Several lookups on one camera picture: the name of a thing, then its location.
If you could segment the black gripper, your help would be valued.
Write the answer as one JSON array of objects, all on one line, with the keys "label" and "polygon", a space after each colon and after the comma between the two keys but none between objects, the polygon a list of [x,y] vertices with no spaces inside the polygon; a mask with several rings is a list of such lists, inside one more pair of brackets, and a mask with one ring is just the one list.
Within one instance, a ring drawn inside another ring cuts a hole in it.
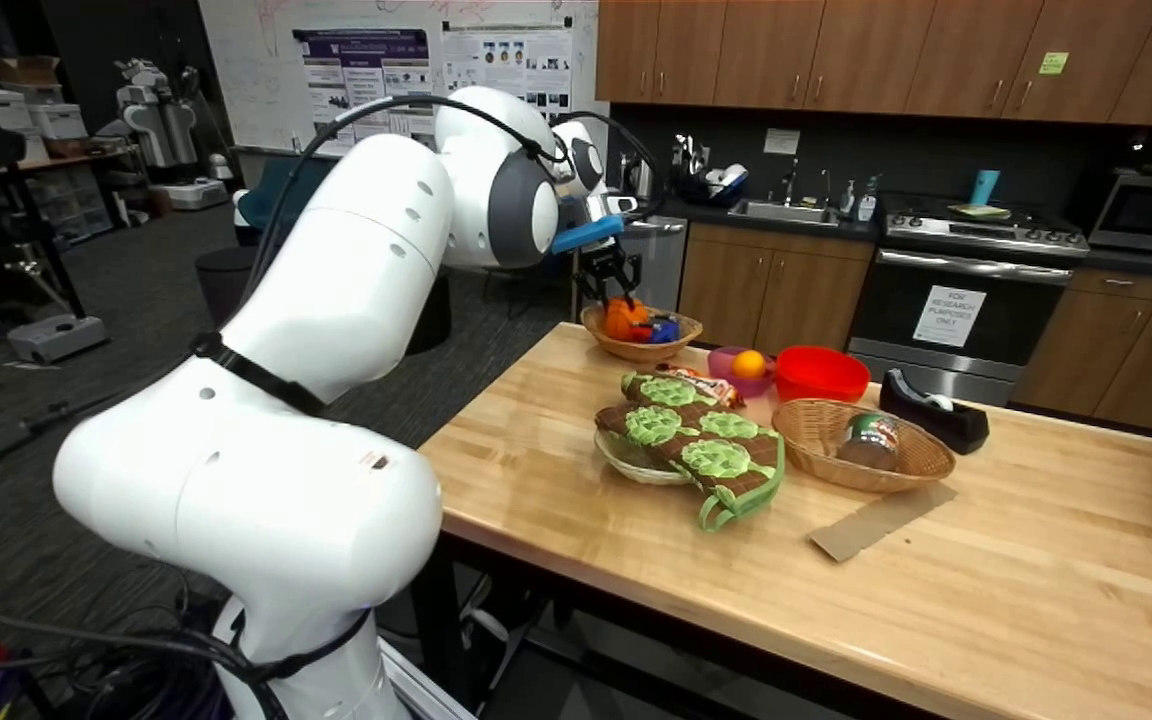
[{"label": "black gripper", "polygon": [[586,305],[605,311],[609,292],[605,283],[621,288],[621,299],[627,308],[641,308],[634,283],[641,283],[641,259],[622,249],[622,222],[609,218],[595,222],[595,241],[582,249],[582,275],[590,280]]}]

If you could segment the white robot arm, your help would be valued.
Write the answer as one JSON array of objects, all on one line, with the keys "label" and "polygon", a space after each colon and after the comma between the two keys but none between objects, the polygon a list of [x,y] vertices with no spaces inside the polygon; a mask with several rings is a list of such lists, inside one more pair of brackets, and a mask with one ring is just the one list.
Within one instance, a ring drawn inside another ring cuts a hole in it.
[{"label": "white robot arm", "polygon": [[327,410],[405,361],[439,272],[621,234],[582,123],[454,87],[426,142],[354,142],[234,318],[65,438],[51,491],[109,546],[226,587],[202,658],[234,720],[408,720],[375,609],[426,565],[439,486],[418,453]]}]

